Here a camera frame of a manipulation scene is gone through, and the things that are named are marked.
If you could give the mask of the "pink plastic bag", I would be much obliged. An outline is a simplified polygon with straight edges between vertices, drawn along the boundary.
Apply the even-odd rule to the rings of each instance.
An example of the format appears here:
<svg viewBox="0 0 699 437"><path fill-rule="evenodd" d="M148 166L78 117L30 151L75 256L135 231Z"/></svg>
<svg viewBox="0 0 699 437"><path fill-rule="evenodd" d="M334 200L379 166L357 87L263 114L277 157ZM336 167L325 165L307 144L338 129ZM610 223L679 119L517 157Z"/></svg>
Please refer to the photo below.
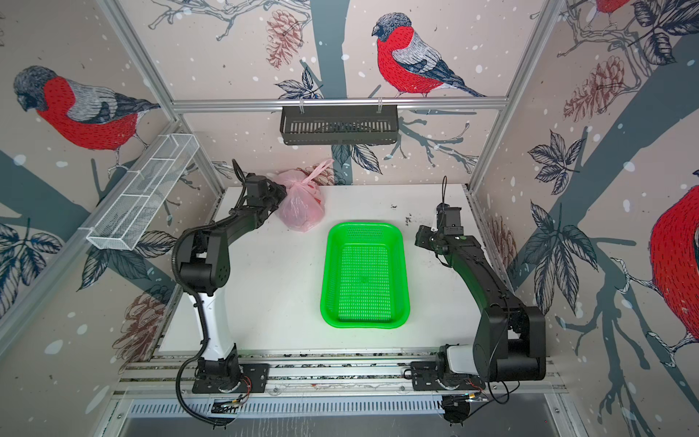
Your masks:
<svg viewBox="0 0 699 437"><path fill-rule="evenodd" d="M309 174L290 169L273 178L274 182L286 189L286 197L277 212L281 221L292 231L307 232L324 218L324 196L315 178L330 169L332 164L333 159L329 158Z"/></svg>

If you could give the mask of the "green plastic basket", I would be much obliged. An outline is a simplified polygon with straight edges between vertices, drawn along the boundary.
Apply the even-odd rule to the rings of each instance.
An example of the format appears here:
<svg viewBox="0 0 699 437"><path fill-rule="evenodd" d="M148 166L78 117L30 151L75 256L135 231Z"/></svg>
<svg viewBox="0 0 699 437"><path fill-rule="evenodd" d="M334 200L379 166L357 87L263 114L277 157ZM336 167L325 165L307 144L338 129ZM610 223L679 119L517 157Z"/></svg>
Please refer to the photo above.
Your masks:
<svg viewBox="0 0 699 437"><path fill-rule="evenodd" d="M329 231L320 312L337 329L393 330L407 322L408 275L396 226L344 222Z"/></svg>

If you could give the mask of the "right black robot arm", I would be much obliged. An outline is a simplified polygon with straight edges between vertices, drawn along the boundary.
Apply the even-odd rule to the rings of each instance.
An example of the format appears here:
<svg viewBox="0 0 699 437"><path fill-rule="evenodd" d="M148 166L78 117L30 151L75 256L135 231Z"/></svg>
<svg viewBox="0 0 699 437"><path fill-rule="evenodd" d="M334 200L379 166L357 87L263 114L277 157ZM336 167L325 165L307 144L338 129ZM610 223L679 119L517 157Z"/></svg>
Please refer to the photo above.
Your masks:
<svg viewBox="0 0 699 437"><path fill-rule="evenodd" d="M481 318L473 342L475 371L486 382L541 381L546 375L544 315L508 290L473 236L446 235L421 225L415 245L456 271Z"/></svg>

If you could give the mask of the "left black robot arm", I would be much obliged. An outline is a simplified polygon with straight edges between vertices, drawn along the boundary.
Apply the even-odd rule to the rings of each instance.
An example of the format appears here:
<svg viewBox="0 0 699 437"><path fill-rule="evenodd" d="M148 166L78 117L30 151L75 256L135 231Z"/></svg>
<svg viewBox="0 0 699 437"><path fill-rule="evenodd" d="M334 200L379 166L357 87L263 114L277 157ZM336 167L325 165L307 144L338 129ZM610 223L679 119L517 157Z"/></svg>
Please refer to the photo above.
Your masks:
<svg viewBox="0 0 699 437"><path fill-rule="evenodd" d="M231 276L229 246L262 227L287 197L287 189L264 176L244 177L229 216L185 231L172 252L176 283L189 295L200 323L197 372L206 378L242 378L237 347L229 329L222 289Z"/></svg>

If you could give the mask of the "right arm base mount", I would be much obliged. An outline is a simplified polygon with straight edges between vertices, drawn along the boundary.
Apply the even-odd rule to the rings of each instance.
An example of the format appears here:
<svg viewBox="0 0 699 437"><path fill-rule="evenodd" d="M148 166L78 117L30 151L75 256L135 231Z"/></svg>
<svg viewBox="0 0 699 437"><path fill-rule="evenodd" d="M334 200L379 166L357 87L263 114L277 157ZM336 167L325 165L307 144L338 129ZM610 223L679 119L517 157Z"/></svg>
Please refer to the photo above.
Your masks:
<svg viewBox="0 0 699 437"><path fill-rule="evenodd" d="M485 383L478 375L452 373L441 362L411 362L402 377L414 391L483 391Z"/></svg>

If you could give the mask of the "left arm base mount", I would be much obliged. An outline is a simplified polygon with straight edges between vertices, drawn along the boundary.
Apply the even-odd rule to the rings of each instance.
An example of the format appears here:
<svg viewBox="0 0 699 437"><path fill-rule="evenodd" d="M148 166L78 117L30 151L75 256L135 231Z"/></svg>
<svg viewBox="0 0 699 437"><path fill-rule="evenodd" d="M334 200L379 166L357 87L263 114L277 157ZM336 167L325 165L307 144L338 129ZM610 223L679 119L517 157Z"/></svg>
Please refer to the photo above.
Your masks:
<svg viewBox="0 0 699 437"><path fill-rule="evenodd" d="M269 370L266 363L239 364L211 373L197 370L192 392L212 395L264 393Z"/></svg>

